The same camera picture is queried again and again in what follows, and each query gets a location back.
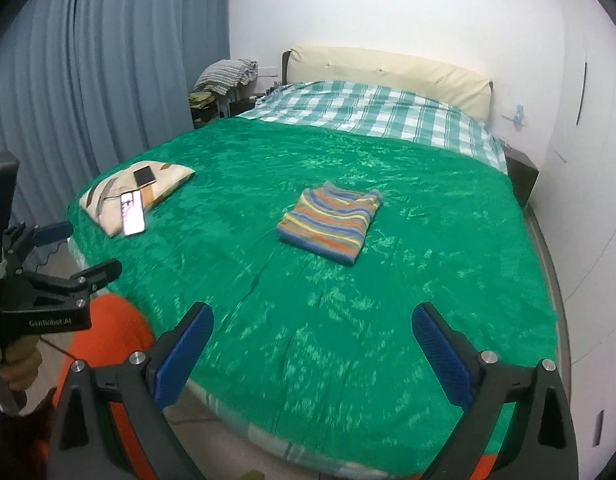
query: curtain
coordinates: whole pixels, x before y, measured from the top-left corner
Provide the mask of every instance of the curtain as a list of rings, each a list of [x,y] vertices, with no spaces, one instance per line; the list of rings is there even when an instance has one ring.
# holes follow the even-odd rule
[[[12,220],[65,219],[93,177],[191,130],[188,92],[229,57],[227,7],[29,0],[0,39],[0,151],[20,162]]]

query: pillow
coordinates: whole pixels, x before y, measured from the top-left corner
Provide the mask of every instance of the pillow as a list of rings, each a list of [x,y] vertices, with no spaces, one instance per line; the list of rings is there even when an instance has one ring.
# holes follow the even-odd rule
[[[471,70],[422,57],[365,48],[295,46],[287,82],[343,80],[407,90],[456,106],[477,121],[490,112],[491,80]]]
[[[177,164],[142,160],[117,171],[88,189],[80,198],[79,205],[108,236],[113,236],[121,230],[119,197],[122,193],[137,189],[134,171],[144,166],[150,166],[155,177],[155,182],[141,188],[144,211],[166,198],[195,173],[190,168]]]

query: white wall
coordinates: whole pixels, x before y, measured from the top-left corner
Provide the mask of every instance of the white wall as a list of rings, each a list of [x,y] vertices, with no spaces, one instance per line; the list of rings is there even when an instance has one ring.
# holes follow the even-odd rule
[[[463,66],[494,81],[492,132],[543,162],[564,58],[559,0],[229,0],[232,57],[278,67],[298,43],[375,48]],[[501,117],[522,104],[527,126]]]

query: bed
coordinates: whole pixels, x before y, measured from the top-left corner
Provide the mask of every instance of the bed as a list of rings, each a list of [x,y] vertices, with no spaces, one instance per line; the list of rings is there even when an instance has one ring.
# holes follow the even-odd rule
[[[287,84],[253,110],[95,180],[139,160],[195,170],[148,213],[146,233],[106,237],[78,205],[85,187],[69,206],[70,249],[82,265],[119,258],[110,288],[157,334],[195,301],[213,307],[190,387],[239,434],[343,478],[409,476],[461,416],[412,337],[414,306],[432,301],[508,362],[556,358],[556,317],[485,126],[491,82],[360,49],[284,59]],[[351,267],[275,235],[301,191],[326,180],[385,199]]]

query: wardrobe handle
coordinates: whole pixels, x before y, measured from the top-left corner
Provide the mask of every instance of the wardrobe handle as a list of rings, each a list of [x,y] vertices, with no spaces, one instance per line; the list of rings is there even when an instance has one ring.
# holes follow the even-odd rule
[[[579,126],[579,120],[581,120],[581,110],[584,107],[584,95],[585,95],[585,80],[587,79],[587,61],[584,68],[584,87],[581,89],[581,102],[579,103],[579,114],[576,116],[576,125]]]

